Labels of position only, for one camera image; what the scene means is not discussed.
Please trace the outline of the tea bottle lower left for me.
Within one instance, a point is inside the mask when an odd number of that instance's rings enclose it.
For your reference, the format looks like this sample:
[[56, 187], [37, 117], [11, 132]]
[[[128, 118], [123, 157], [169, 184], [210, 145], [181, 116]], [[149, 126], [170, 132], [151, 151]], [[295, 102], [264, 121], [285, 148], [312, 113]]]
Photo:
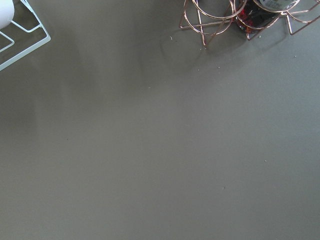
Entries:
[[270, 24], [280, 12], [290, 9], [298, 0], [248, 0], [237, 15], [237, 24], [253, 34]]

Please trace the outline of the white plastic cup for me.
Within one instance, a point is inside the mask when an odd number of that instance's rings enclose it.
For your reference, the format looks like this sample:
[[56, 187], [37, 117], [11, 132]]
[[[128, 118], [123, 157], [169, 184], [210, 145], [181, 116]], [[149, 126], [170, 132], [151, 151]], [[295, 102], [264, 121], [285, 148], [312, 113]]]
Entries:
[[13, 0], [0, 0], [0, 29], [8, 26], [13, 20], [15, 7]]

